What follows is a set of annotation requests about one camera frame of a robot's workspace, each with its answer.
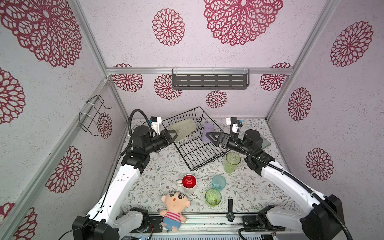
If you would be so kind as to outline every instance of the black wristwatch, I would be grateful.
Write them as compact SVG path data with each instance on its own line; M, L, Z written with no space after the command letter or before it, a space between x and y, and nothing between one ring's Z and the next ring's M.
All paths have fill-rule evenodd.
M228 213L227 213L227 220L229 222L233 222L235 219L235 215L232 212L232 205L233 205L233 199L228 199Z

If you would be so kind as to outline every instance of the purple cup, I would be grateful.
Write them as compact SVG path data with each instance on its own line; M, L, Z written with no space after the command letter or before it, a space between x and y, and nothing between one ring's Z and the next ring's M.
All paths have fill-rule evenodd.
M215 126L212 123L207 123L204 126L203 135L201 136L201 140L203 142L210 143L212 141L205 135L207 132L215 132Z

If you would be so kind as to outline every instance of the red mug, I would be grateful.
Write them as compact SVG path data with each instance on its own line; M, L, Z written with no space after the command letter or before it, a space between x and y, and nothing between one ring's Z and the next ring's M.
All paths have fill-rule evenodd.
M181 186L183 192L188 194L193 193L197 188L196 177L191 174L187 174L181 180L177 180L176 184Z

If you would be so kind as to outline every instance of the light green cup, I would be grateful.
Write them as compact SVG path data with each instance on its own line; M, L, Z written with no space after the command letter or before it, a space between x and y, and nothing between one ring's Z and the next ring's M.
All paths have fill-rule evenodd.
M208 206L214 207L221 202L221 194L217 189L211 188L205 193Z
M224 171L226 173L233 173L240 162L240 155L235 152L229 152L225 157Z

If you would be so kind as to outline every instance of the striped shirt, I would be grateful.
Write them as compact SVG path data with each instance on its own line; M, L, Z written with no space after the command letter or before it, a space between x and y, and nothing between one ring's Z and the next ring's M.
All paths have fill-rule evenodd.
M181 214L168 211L164 217L181 222Z

